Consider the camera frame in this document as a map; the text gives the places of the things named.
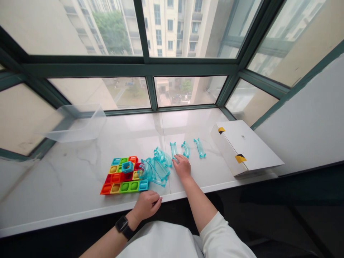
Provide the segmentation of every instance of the square block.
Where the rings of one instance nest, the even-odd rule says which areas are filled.
[[[134,171],[134,173],[133,173],[133,181],[135,181],[135,180],[140,180],[139,174],[137,173],[137,171]]]
[[[129,182],[123,182],[121,184],[121,188],[120,188],[119,192],[121,194],[125,194],[125,193],[129,192],[129,190],[130,190],[130,183]]]
[[[140,169],[140,165],[141,165],[141,162],[140,163],[135,163],[134,170],[139,170]]]
[[[139,183],[139,191],[149,190],[149,181],[147,179],[141,180]]]
[[[114,158],[111,166],[118,166],[120,164],[120,162],[121,162],[121,158]]]
[[[134,172],[130,172],[130,173],[122,173],[123,175],[123,182],[130,182],[133,179],[133,173]]]
[[[101,195],[108,195],[108,194],[110,194],[111,186],[112,186],[112,184],[104,184],[103,188],[101,189],[100,194]]]
[[[110,194],[119,194],[121,190],[121,183],[113,184],[111,187]]]
[[[139,191],[139,181],[130,182],[129,192],[138,192]]]
[[[131,162],[133,162],[135,164],[138,161],[138,158],[136,156],[130,156],[128,158],[128,161],[131,161]]]
[[[130,173],[134,171],[134,163],[132,163],[131,161],[128,162],[124,162],[122,164],[122,173]]]
[[[111,167],[110,167],[109,174],[116,173],[116,172],[117,172],[117,169],[118,169],[118,166],[111,166]]]
[[[111,183],[120,183],[121,181],[121,173],[114,173],[111,174]]]
[[[121,158],[121,162],[119,164],[122,165],[124,162],[128,162],[128,158]]]
[[[111,183],[111,175],[108,174],[108,176],[105,179],[105,183]]]

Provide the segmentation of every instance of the hand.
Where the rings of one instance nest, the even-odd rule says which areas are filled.
[[[157,192],[142,192],[131,213],[136,220],[141,222],[153,216],[158,211],[161,206],[161,201],[162,197],[160,197]]]
[[[174,159],[172,159],[172,162],[180,180],[191,177],[191,165],[189,160],[181,154],[175,155],[175,158],[178,160],[179,164],[177,164]]]

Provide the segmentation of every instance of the glass pane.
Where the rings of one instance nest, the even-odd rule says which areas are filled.
[[[344,1],[287,0],[248,69],[289,87],[344,39]]]
[[[0,25],[28,54],[143,55],[133,0],[1,1]]]
[[[0,92],[0,148],[29,155],[44,139],[34,134],[34,129],[54,112],[52,106],[23,83]]]
[[[49,79],[74,105],[100,103],[103,110],[150,108],[144,77]]]
[[[236,58],[261,1],[145,1],[149,55]]]
[[[236,119],[251,126],[277,101],[277,98],[240,79],[226,108]]]
[[[159,107],[214,104],[227,76],[154,77]]]

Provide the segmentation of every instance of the person's left hand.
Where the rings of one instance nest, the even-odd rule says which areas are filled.
[[[161,206],[162,197],[154,191],[142,192],[132,210],[133,216],[142,221],[153,216]]]

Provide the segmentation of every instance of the black watch strap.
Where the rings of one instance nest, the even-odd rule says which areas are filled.
[[[128,240],[134,236],[134,231],[128,225],[128,219],[123,215],[115,224],[118,233],[122,233]]]

